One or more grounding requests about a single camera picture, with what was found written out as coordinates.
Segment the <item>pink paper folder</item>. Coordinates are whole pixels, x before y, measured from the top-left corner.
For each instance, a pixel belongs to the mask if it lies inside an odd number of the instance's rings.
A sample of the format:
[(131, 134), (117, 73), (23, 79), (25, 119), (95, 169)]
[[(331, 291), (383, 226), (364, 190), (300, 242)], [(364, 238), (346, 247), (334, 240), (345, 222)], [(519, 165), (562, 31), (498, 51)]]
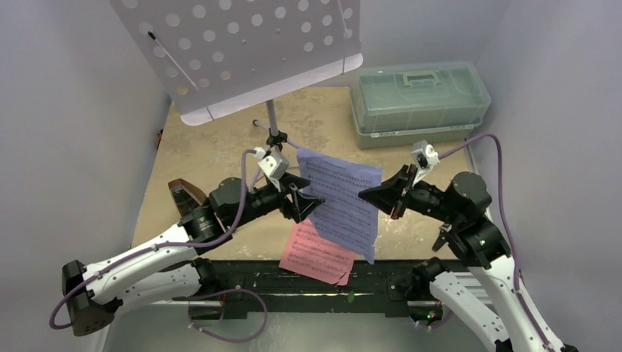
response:
[(279, 267), (330, 285), (345, 286), (355, 253), (322, 238), (309, 219), (295, 224)]

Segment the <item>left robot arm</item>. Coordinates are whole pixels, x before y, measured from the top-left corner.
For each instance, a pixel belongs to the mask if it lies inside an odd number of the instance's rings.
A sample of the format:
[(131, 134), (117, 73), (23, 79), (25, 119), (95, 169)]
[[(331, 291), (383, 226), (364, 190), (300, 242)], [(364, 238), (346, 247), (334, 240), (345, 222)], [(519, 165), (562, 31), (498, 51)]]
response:
[(169, 182), (180, 221), (151, 240), (116, 257), (62, 267), (62, 301), (69, 316), (65, 328), (77, 337), (109, 325), (135, 306), (166, 298), (213, 298), (219, 289), (211, 263), (200, 255), (231, 240), (239, 227), (275, 210), (299, 224), (324, 202), (304, 193), (311, 182), (286, 172), (260, 188), (230, 177), (209, 195), (182, 179)]

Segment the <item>white sheet music pages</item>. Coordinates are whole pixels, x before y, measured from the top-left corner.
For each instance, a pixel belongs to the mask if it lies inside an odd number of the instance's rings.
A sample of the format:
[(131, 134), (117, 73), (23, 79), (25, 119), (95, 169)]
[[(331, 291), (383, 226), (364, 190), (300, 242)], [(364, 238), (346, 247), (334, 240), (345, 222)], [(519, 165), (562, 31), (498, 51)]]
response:
[(379, 186), (383, 169), (303, 147), (297, 150), (296, 158), (301, 176), (310, 181), (304, 192), (324, 199), (311, 214), (317, 233), (373, 264), (378, 209), (360, 198), (359, 192)]

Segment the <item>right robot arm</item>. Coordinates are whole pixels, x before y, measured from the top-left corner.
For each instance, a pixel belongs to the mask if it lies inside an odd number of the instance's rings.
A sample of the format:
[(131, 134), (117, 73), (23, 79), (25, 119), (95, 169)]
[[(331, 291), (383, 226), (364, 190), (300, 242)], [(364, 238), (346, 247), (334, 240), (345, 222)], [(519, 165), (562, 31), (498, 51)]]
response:
[(460, 172), (442, 191), (415, 179), (403, 166), (359, 198), (399, 219), (406, 210), (442, 221), (439, 237), (486, 292), (487, 307), (438, 258), (413, 269), (410, 289), (420, 298), (440, 300), (484, 344), (487, 351), (576, 351), (545, 322), (524, 285), (511, 248), (486, 216), (491, 195), (480, 175)]

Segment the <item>lilac perforated music stand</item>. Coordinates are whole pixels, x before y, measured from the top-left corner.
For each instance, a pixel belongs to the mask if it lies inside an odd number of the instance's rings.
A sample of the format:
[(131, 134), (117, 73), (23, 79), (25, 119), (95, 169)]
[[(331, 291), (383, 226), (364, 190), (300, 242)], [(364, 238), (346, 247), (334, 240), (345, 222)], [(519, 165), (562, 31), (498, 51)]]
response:
[(189, 126), (359, 68), (359, 1), (112, 1)]

